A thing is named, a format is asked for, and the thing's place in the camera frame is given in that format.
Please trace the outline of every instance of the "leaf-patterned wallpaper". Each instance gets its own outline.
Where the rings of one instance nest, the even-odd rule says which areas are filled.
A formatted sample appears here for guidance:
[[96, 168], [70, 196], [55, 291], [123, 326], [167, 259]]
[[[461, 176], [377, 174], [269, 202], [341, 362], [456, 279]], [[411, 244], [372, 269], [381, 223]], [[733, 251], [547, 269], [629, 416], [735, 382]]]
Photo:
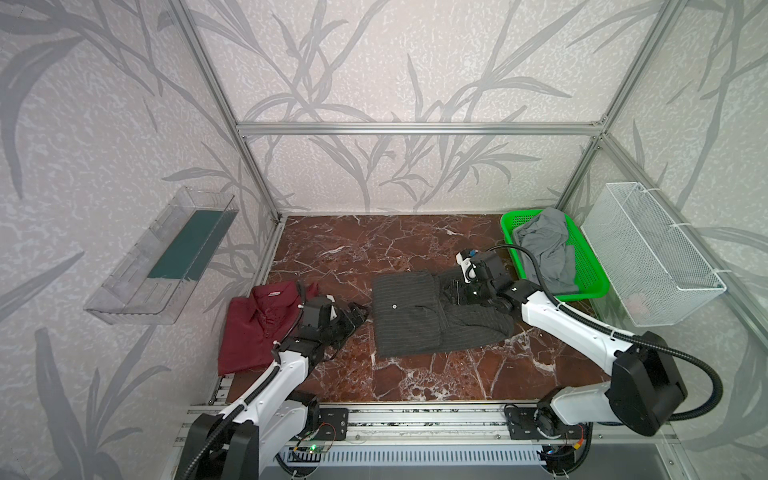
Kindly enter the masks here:
[[[240, 121], [595, 121], [662, 1], [187, 3]], [[482, 213], [551, 203], [586, 140], [250, 144], [287, 211]]]
[[[273, 223], [164, 2], [0, 2], [0, 478], [156, 478]], [[173, 326], [85, 300], [181, 185], [240, 213]]]
[[[764, 306], [767, 7], [765, 0], [688, 2], [611, 131]], [[571, 212], [585, 215], [594, 202], [590, 191], [599, 192], [606, 181], [625, 180], [611, 163], [604, 155], [596, 158], [568, 206]], [[606, 320], [631, 328], [616, 296], [609, 294], [595, 306]], [[697, 474], [705, 480], [764, 478], [766, 350], [722, 299], [676, 326], [654, 330], [711, 364], [726, 387], [712, 413], [674, 425]], [[707, 381], [687, 365], [680, 368], [690, 391], [687, 403], [703, 401], [709, 395]]]

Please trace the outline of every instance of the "transparent acrylic tray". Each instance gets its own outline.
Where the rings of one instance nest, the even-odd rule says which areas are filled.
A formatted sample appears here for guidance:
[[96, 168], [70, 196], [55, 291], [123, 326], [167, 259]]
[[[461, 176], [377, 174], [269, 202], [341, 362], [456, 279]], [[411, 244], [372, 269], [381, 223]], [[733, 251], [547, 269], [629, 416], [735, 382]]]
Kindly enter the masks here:
[[180, 188], [85, 310], [110, 324], [174, 323], [239, 211], [233, 199]]

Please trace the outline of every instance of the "white metal basket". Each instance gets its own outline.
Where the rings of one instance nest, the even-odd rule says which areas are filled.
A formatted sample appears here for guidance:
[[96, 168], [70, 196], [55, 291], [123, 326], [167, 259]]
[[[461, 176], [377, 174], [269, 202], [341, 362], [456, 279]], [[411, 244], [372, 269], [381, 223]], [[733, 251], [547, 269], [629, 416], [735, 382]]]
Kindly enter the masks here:
[[726, 289], [642, 184], [605, 184], [581, 229], [637, 326], [674, 325]]

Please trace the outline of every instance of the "red marble tabletop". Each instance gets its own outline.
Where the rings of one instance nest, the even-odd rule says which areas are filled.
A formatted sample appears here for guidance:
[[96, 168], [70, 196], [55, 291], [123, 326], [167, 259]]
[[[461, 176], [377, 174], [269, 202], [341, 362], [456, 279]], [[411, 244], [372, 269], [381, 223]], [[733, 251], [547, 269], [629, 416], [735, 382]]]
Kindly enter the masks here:
[[[459, 250], [485, 249], [503, 240], [498, 221], [498, 215], [291, 217], [268, 282], [300, 277], [305, 283], [319, 282], [320, 292], [334, 295], [337, 302], [367, 305], [376, 275], [448, 269]], [[507, 253], [502, 256], [509, 264]], [[511, 264], [509, 269], [515, 275]], [[237, 373], [229, 400], [260, 374]], [[380, 358], [369, 320], [300, 389], [324, 402], [532, 400], [555, 386], [607, 379], [570, 346], [524, 324], [512, 338], [481, 348]]]

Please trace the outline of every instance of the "green basket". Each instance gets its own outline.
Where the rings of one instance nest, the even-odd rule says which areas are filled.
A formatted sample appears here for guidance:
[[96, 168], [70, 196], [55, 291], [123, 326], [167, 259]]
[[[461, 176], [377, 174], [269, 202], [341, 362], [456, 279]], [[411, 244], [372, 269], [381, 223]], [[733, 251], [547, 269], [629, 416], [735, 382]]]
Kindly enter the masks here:
[[[517, 210], [504, 214], [502, 217], [502, 231], [507, 243], [515, 243], [512, 231], [540, 212], [541, 210]], [[575, 302], [605, 296], [611, 284], [608, 282], [608, 277], [605, 275], [603, 267], [589, 247], [587, 239], [584, 238], [584, 235], [581, 234], [581, 231], [568, 215], [565, 216], [565, 222], [568, 225], [568, 242], [566, 242], [566, 245], [573, 245], [576, 250], [575, 282], [580, 293], [557, 295], [556, 297], [561, 302]], [[509, 254], [515, 262], [515, 269], [518, 271], [520, 278], [528, 278], [525, 275], [525, 270], [523, 270], [523, 263], [520, 261], [518, 252], [509, 249]]]

